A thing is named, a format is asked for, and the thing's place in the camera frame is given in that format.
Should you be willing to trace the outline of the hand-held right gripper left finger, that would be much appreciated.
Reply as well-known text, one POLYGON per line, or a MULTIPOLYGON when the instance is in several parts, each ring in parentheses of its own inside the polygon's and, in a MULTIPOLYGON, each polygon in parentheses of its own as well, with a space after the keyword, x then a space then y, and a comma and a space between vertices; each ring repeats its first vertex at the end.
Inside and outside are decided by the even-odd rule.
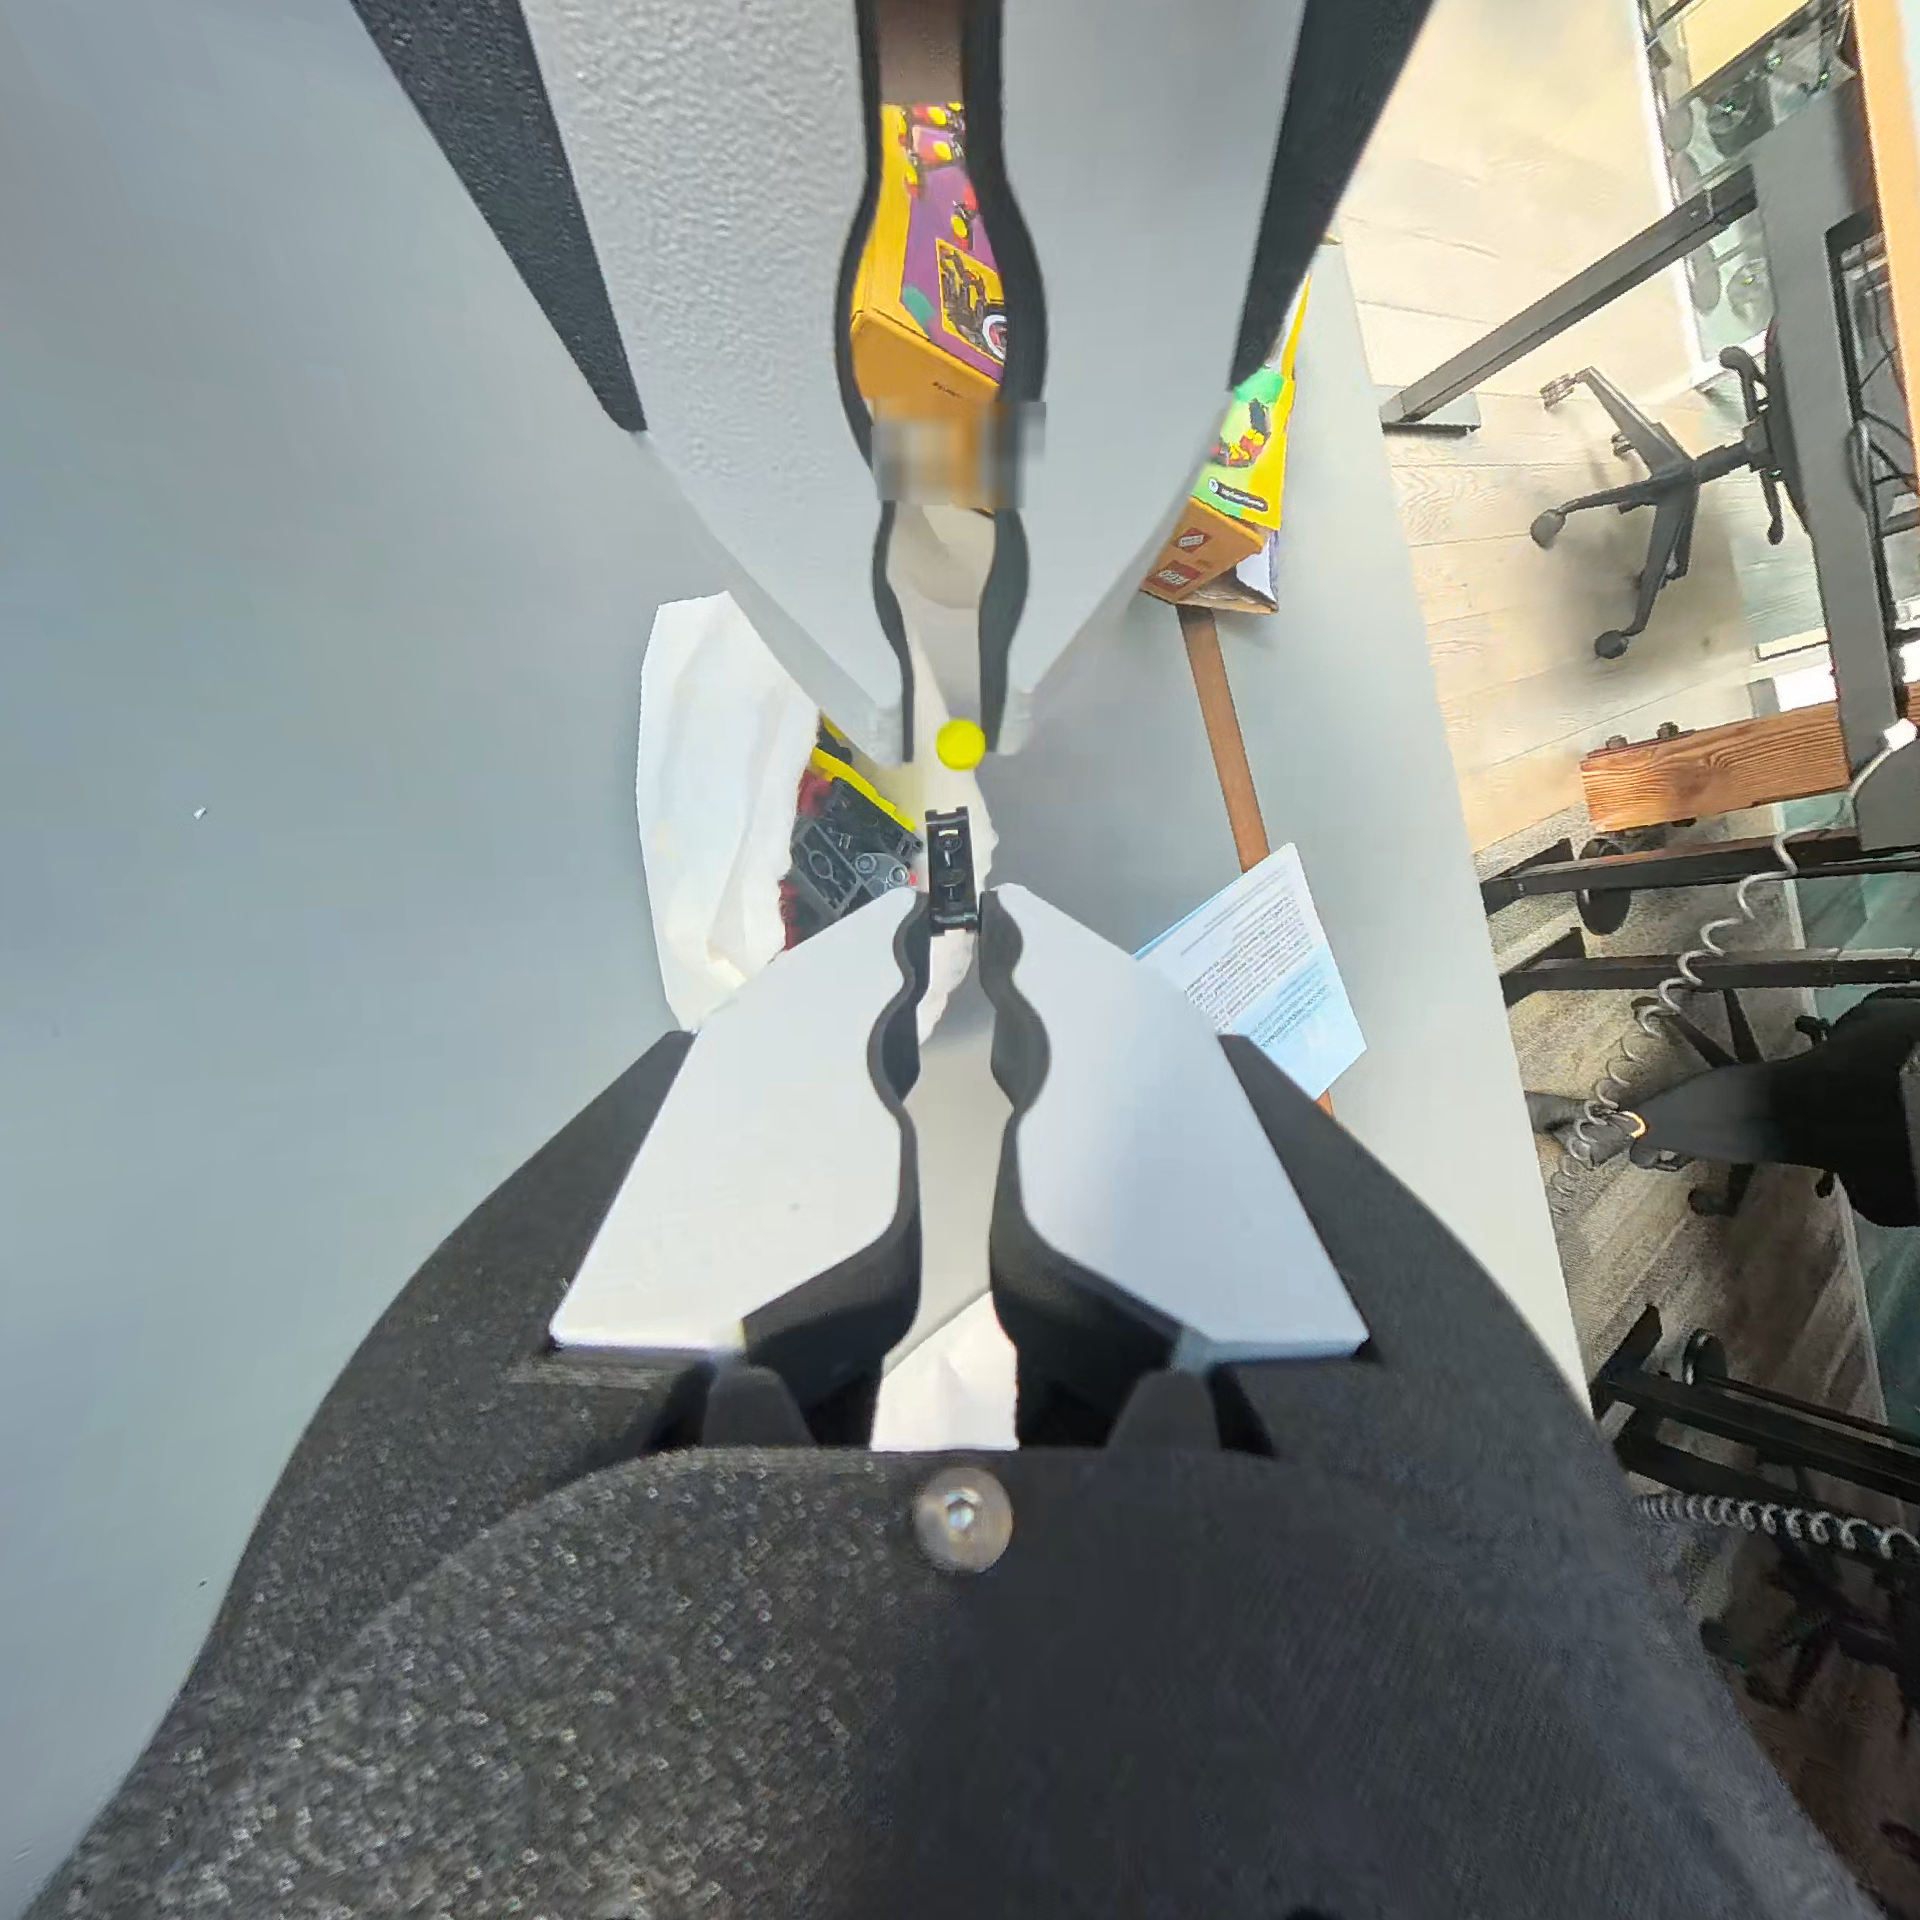
POLYGON ((657 1111, 549 1342, 772 1373, 810 1425, 873 1405, 921 1305, 924 895, 781 950, 662 1051, 657 1111))

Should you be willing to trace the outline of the instruction booklet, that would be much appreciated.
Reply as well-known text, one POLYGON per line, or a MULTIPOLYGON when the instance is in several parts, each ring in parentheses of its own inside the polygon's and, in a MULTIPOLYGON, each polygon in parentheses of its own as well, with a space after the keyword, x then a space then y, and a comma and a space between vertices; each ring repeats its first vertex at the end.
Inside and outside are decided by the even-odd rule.
POLYGON ((1318 1101, 1364 1051, 1291 844, 1139 949, 1137 961, 1177 988, 1220 1038, 1253 1042, 1318 1101))

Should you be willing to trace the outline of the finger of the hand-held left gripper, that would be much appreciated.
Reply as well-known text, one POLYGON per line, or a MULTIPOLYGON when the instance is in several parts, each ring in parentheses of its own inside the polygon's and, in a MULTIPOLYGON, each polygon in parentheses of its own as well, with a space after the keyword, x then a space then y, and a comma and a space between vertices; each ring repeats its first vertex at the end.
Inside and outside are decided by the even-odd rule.
POLYGON ((905 761, 914 665, 844 386, 873 109, 855 5, 524 5, 645 438, 757 634, 858 747, 905 761))
POLYGON ((981 609, 981 719, 1028 740, 1041 690, 1087 623, 1139 589, 1227 414, 1242 311, 1308 7, 986 5, 990 210, 1005 267, 1002 393, 1034 404, 1017 531, 1025 598, 981 609))

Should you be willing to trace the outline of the yellow lego box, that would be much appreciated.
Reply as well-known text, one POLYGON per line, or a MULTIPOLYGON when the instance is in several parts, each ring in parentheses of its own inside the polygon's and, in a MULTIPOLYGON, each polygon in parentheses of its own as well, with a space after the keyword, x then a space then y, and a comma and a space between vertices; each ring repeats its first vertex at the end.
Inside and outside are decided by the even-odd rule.
MULTIPOLYGON (((911 417, 990 401, 1010 343, 986 214, 953 103, 881 107, 881 186, 847 317, 855 386, 911 417)), ((1209 457, 1140 589, 1171 605, 1270 614, 1297 361, 1309 281, 1269 356, 1231 393, 1209 457)))

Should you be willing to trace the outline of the black office chair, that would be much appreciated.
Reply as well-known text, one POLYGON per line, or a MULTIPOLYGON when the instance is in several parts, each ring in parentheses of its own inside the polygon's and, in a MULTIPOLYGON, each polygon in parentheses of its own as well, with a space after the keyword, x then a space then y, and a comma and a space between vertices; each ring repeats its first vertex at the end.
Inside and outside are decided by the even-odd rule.
POLYGON ((1579 513, 1613 510, 1653 513, 1643 566, 1636 577, 1636 609, 1622 629, 1603 630, 1594 641, 1597 661, 1611 662, 1627 654, 1643 635, 1650 612, 1671 583, 1692 566, 1695 507, 1707 485, 1730 473, 1754 473, 1766 503, 1766 543, 1786 539, 1786 503, 1804 519, 1804 483, 1786 396, 1786 364, 1778 354, 1778 331, 1765 339, 1766 356, 1730 345, 1718 353, 1718 369, 1735 374, 1743 407, 1740 438, 1689 454, 1665 426, 1653 422, 1619 386, 1596 369, 1562 374, 1541 388, 1542 407, 1551 410, 1578 386, 1588 388, 1613 422, 1613 450, 1642 462, 1643 478, 1605 492, 1575 497, 1541 513, 1527 529, 1529 539, 1551 549, 1579 513))
POLYGON ((1638 1101, 1638 1166, 1700 1161, 1829 1172, 1883 1229, 1917 1222, 1917 996, 1875 991, 1789 1059, 1717 1066, 1638 1101))

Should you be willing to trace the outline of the light wooden beam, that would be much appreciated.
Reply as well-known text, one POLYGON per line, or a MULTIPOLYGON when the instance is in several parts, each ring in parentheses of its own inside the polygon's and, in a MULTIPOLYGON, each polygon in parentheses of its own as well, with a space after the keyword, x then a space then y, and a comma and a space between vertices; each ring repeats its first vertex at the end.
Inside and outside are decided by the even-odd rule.
POLYGON ((1611 742, 1578 769, 1597 833, 1718 818, 1841 794, 1851 769, 1838 705, 1754 715, 1638 742, 1611 742))

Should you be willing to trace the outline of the crumpled white paper bag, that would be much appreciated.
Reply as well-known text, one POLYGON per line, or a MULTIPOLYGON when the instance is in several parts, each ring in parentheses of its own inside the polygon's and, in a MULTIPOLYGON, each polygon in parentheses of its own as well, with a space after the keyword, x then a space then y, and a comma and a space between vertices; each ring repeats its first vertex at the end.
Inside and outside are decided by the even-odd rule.
MULTIPOLYGON (((993 562, 982 516, 902 510, 892 583, 918 673, 918 746, 909 766, 868 772, 918 818, 966 807, 975 876, 997 830, 974 772, 946 769, 933 738, 971 707, 971 614, 993 562)), ((657 958, 667 1005, 702 1025, 777 954, 777 881, 795 823, 803 725, 817 702, 767 652, 734 597, 665 604, 639 673, 635 809, 657 958)), ((961 1443, 1007 1450, 1017 1358, 990 1297, 987 1237, 1005 1100, 993 1081, 990 1005, 969 983, 974 939, 939 939, 918 1010, 924 1269, 918 1318, 881 1388, 877 1450, 961 1443)))

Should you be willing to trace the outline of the heap of dark lego pieces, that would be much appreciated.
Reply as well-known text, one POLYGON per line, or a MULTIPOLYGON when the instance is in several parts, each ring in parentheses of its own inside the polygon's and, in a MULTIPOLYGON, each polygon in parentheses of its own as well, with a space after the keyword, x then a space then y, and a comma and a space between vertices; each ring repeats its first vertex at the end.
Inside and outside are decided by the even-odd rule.
POLYGON ((921 857, 918 825, 858 770, 847 738, 820 719, 803 766, 789 869, 780 882, 785 949, 909 887, 921 857))

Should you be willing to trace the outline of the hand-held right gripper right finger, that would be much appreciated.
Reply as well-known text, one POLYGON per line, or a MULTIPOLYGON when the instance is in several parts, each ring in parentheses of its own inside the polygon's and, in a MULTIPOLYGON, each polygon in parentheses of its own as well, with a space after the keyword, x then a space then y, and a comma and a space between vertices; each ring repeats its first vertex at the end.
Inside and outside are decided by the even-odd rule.
POLYGON ((1015 1439, 1099 1445, 1140 1380, 1347 1361, 1366 1326, 1229 1051, 1164 977, 1020 884, 979 910, 1010 1114, 990 1282, 1015 1439))

